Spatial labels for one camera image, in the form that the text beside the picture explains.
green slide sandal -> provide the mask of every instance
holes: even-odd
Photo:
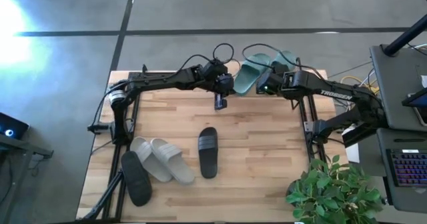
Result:
[[[286,59],[288,59],[292,63],[296,63],[296,56],[292,54],[290,51],[282,51],[282,53],[286,57]],[[285,66],[288,66],[289,71],[293,71],[295,69],[295,66],[289,63],[289,61],[286,61],[286,59],[284,59],[282,55],[278,53],[276,58],[273,60],[271,66],[275,67],[276,65],[285,65]]]
[[[248,57],[249,60],[264,65],[270,65],[270,57],[263,53],[258,53]],[[244,61],[242,68],[239,70],[234,79],[234,91],[237,95],[246,95],[255,84],[256,80],[266,71],[268,67],[257,65],[249,61]]]

rgb keyboard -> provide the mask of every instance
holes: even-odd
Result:
[[[427,187],[427,150],[389,149],[387,158],[397,187]]]

gray floor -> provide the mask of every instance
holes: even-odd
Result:
[[[13,223],[73,220],[93,136],[86,131],[109,75],[117,36],[10,37],[10,31],[119,31],[127,0],[0,0],[0,111],[28,122],[30,140],[52,148],[52,160],[28,176]],[[129,30],[407,27],[425,0],[134,0]],[[127,36],[117,69],[177,69],[190,55],[211,55],[229,42],[241,59],[265,42],[331,75],[370,60],[369,46],[399,33]],[[426,41],[422,34],[413,44]],[[264,49],[257,51],[273,53]],[[364,78],[372,66],[350,74]],[[427,215],[388,207],[379,220],[424,223]]]

robotic arm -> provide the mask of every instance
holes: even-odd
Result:
[[[130,142],[125,110],[140,93],[167,88],[193,90],[196,87],[215,93],[214,106],[216,110],[220,110],[227,107],[227,100],[224,98],[234,93],[234,80],[228,73],[228,68],[217,59],[204,67],[195,65],[172,74],[148,73],[144,66],[142,73],[119,81],[109,88],[108,97],[114,113],[114,122],[96,123],[87,129],[95,134],[100,133],[100,130],[109,130],[113,144],[125,145]]]
[[[278,67],[264,73],[257,84],[258,93],[278,95],[289,100],[300,100],[318,94],[355,103],[354,107],[329,120],[304,123],[312,134],[313,143],[327,143],[329,135],[338,129],[355,124],[357,128],[344,135],[346,145],[373,134],[377,128],[386,127],[386,116],[380,100],[366,87],[327,81],[308,71],[289,72],[287,67]]]

wooden table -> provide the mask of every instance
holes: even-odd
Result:
[[[229,63],[229,72],[238,70]],[[113,71],[109,83],[127,79],[128,71]],[[335,116],[331,98],[315,96],[319,119]],[[113,121],[105,101],[101,120]],[[197,138],[205,127],[215,127],[219,138],[218,175],[204,179],[199,170]],[[160,183],[152,178],[153,197],[136,207],[126,194],[122,221],[130,222],[283,222],[294,221],[291,205],[285,202],[288,185],[308,168],[308,157],[300,112],[281,97],[228,97],[228,108],[214,111],[214,95],[201,89],[165,89],[141,95],[135,136],[159,137],[177,145],[195,173],[193,185],[182,186],[173,180]],[[95,138],[93,148],[109,141],[109,134]],[[108,145],[90,159],[77,217],[87,214],[108,183],[113,158]],[[330,157],[341,155],[344,146],[325,144]],[[115,211],[113,196],[111,215]]]

